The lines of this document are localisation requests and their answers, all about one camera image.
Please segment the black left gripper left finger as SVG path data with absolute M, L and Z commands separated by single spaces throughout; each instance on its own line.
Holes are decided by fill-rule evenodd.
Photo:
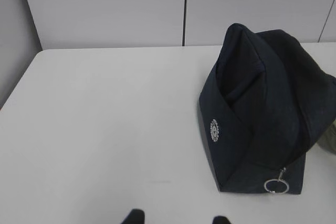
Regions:
M 145 224 L 145 212 L 141 209 L 132 209 L 121 224 Z

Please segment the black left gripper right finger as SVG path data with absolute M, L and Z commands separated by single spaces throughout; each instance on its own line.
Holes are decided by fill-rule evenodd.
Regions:
M 230 224 L 230 221 L 225 216 L 215 216 L 213 218 L 213 224 Z

